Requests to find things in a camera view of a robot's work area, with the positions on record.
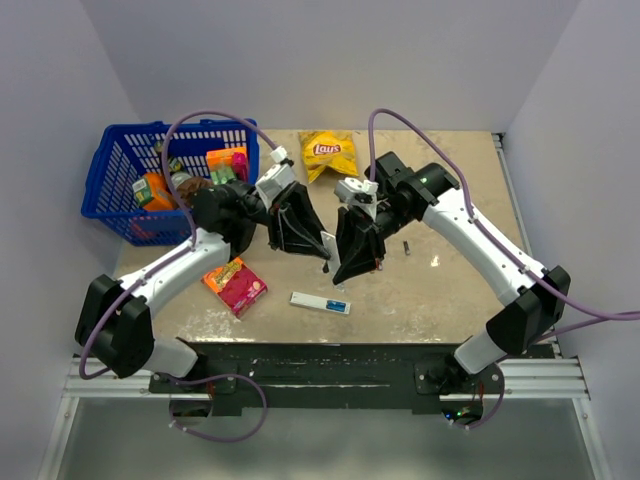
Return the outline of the white remote control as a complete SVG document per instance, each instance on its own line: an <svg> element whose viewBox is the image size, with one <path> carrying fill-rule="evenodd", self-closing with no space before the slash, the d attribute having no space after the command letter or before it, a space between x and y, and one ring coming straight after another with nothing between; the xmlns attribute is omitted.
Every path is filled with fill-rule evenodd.
<svg viewBox="0 0 640 480"><path fill-rule="evenodd" d="M312 309L312 310L317 310L322 312L330 312L330 313L335 313L340 315L350 314L351 304L349 302L335 300L335 301L346 303L345 311L337 312L337 311L327 310L326 306L327 306L328 300L335 300L335 299L329 299L325 297L320 297L320 296L315 296L315 295L310 295L310 294L305 294L300 292L292 292L289 299L289 303L292 306L307 308L307 309Z"/></svg>

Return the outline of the white remote battery cover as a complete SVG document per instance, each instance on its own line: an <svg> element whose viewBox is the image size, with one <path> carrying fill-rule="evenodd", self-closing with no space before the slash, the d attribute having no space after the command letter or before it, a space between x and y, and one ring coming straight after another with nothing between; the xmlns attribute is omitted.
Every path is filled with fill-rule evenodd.
<svg viewBox="0 0 640 480"><path fill-rule="evenodd" d="M330 259L325 262L323 271L333 277L341 265L336 237L326 231L321 232L324 248L330 253Z"/></svg>

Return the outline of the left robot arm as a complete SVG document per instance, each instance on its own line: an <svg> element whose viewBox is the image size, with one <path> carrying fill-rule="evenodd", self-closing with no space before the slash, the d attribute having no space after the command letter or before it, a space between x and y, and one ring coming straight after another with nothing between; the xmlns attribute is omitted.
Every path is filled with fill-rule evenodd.
<svg viewBox="0 0 640 480"><path fill-rule="evenodd" d="M75 332L83 379L91 379L85 364L95 357L119 378L148 370L196 392L207 380L203 355L184 340L156 338L155 315L205 274L241 256L259 225L266 227L274 250L323 260L330 256L307 188L297 181L271 202L245 182L216 185L195 192L192 206L194 235L131 274L101 275L90 283Z"/></svg>

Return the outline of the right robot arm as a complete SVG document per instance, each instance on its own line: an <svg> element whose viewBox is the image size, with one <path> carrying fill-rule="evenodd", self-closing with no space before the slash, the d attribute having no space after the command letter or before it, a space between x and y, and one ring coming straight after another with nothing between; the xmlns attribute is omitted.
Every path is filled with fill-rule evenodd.
<svg viewBox="0 0 640 480"><path fill-rule="evenodd" d="M327 269L339 285L376 270L386 240L412 221L440 234L483 277L503 308L485 327L436 361L424 375L429 391L466 393L481 372L506 356L522 354L562 316L569 274L552 269L515 246L479 212L469 212L460 183L438 163L419 170L388 152L375 163L375 179L346 178L334 193L335 244Z"/></svg>

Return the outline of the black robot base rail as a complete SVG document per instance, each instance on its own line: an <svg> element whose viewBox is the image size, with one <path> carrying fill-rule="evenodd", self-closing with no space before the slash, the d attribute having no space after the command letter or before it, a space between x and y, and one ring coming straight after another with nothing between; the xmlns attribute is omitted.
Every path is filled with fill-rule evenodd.
<svg viewBox="0 0 640 480"><path fill-rule="evenodd" d="M454 396L479 400L504 389L495 365L470 375L452 344L200 343L205 362L177 385L154 375L154 394L213 398L216 415L245 408L409 410L438 414Z"/></svg>

